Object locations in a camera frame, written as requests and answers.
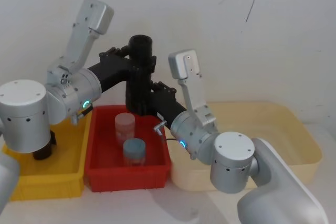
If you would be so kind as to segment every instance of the plastic bin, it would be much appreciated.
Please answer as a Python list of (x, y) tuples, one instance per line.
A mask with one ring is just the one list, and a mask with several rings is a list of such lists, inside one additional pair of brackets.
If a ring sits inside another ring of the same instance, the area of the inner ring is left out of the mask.
[(93, 110), (85, 172), (91, 190), (118, 191), (164, 187), (171, 161), (166, 141), (154, 132), (160, 122), (153, 116), (135, 116), (134, 137), (146, 143), (143, 166), (125, 166), (118, 145), (114, 118), (129, 112), (124, 105), (99, 106)]
[(32, 153), (21, 154), (3, 147), (3, 152), (20, 163), (20, 178), (11, 200), (79, 197), (84, 183), (85, 154), (91, 113), (73, 126), (70, 120), (53, 125), (57, 145), (45, 160), (34, 160)]
[[(286, 107), (268, 102), (223, 102), (209, 105), (220, 132), (237, 131), (268, 141), (299, 179), (309, 183), (322, 160), (322, 151), (305, 126)], [(169, 141), (173, 183), (188, 191), (216, 190), (210, 181), (211, 166), (190, 160), (176, 141)], [(247, 189), (256, 185), (249, 178)]]

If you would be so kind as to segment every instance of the white wall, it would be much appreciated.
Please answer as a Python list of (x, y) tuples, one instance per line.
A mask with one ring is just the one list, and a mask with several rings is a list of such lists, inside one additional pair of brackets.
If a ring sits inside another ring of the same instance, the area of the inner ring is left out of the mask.
[[(336, 133), (336, 0), (102, 0), (115, 10), (98, 53), (129, 37), (153, 38), (155, 80), (175, 86), (167, 56), (196, 48), (209, 101), (267, 100)], [(0, 83), (46, 80), (82, 0), (0, 0)], [(124, 102), (124, 85), (100, 104)]]

